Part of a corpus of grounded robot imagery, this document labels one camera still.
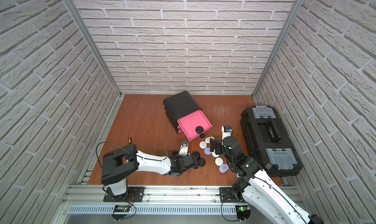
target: wooden floor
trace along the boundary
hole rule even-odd
[[[165,156],[166,151],[172,154],[177,151],[183,140],[186,140],[184,133],[177,134],[169,122],[165,111],[163,100],[170,95],[125,95],[120,109],[112,124],[107,142],[118,146],[128,145],[128,138],[137,145],[137,149],[147,154]],[[221,138],[221,126],[230,125],[233,135],[242,145],[244,153],[247,154],[244,137],[240,127],[240,113],[246,107],[253,106],[251,96],[206,96],[194,95],[193,98],[200,105],[203,113],[213,125],[205,132],[205,136]],[[202,141],[200,137],[192,140],[188,146],[190,153],[199,151],[201,157],[206,160],[203,167],[197,170],[191,169],[179,177],[163,176],[152,172],[135,172],[128,176],[128,184],[137,185],[232,185],[236,175],[230,170],[224,174],[219,172],[215,165],[213,156],[206,156],[199,147]],[[105,144],[100,153],[102,156],[117,147]],[[101,167],[97,163],[91,174],[88,184],[100,184]],[[273,181],[281,185],[280,178]]]

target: black cable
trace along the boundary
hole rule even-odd
[[[124,148],[121,148],[120,146],[118,146],[118,145],[116,145],[116,144],[114,144],[114,143],[112,143],[112,142],[100,142],[100,143],[97,145],[96,149],[95,149],[95,154],[96,154],[96,156],[97,156],[97,160],[98,160],[98,162],[99,162],[100,167],[102,167],[102,164],[101,164],[100,161],[99,161],[99,156],[98,156],[98,146],[99,146],[100,144],[102,144],[102,143],[109,143],[109,144],[112,144],[112,145],[114,145],[114,146],[116,146],[116,147],[122,149],[123,151],[126,151],[126,152],[128,152],[129,154],[131,154],[131,152],[125,150]]]
[[[226,191],[227,193],[229,193],[231,198],[234,198],[234,196],[232,195],[231,192],[229,192],[228,190],[222,190],[221,192],[224,192],[224,191]]]
[[[272,187],[269,183],[267,183],[266,181],[262,180],[261,178],[258,178],[258,177],[255,177],[255,176],[251,176],[251,178],[257,178],[263,182],[265,182],[270,188],[273,188],[280,196],[282,196],[282,198],[284,198],[286,200],[286,202],[294,209],[294,211],[298,214],[298,215],[301,215],[295,208],[294,206],[277,190],[275,189],[274,187]]]
[[[179,153],[180,153],[180,150],[183,148],[183,146],[182,147],[180,147],[180,149],[179,149],[179,151],[177,152],[177,154],[179,155]]]
[[[137,208],[136,208],[133,204],[129,203],[128,201],[125,201],[125,202],[127,202],[128,204],[130,204],[131,207],[133,206],[133,207],[135,208],[135,213],[132,214],[132,215],[129,216],[129,217],[120,218],[119,221],[124,220],[124,219],[127,219],[127,218],[131,218],[131,217],[133,217],[133,216],[136,214],[136,212],[137,212]]]
[[[226,199],[224,199],[224,200],[222,201],[222,204],[221,204],[221,214],[222,214],[222,217],[223,217],[226,221],[231,221],[231,222],[239,221],[240,219],[237,219],[237,220],[228,220],[228,219],[226,219],[226,218],[223,216],[222,205],[223,205],[223,203],[224,203],[226,200],[229,200],[229,199],[232,199],[232,197],[230,197],[230,198],[226,198]]]

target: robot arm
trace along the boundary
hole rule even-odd
[[[153,156],[129,144],[103,156],[101,183],[109,185],[115,196],[127,192],[126,177],[136,171],[156,172],[161,175],[180,176],[192,168],[197,169],[194,155]]]
[[[323,224],[291,200],[252,157],[245,156],[232,136],[231,126],[222,127],[222,141],[211,139],[210,151],[225,156],[238,180],[232,185],[233,196],[255,206],[275,224]]]

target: black motor joint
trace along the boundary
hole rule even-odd
[[[238,176],[253,176],[262,168],[254,158],[244,155],[236,137],[228,136],[221,141],[210,139],[210,142],[210,151],[224,155],[231,171]]]
[[[171,171],[166,175],[169,176],[180,176],[185,171],[192,168],[197,169],[199,167],[197,158],[193,154],[189,154],[187,156],[179,154],[169,155],[168,158],[171,160]]]

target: white brick wallpaper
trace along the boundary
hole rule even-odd
[[[250,95],[294,0],[74,0],[124,93]]]
[[[115,93],[60,0],[0,0],[0,223],[50,223]]]
[[[376,0],[305,0],[255,96],[303,162],[296,186],[326,223],[376,222]]]

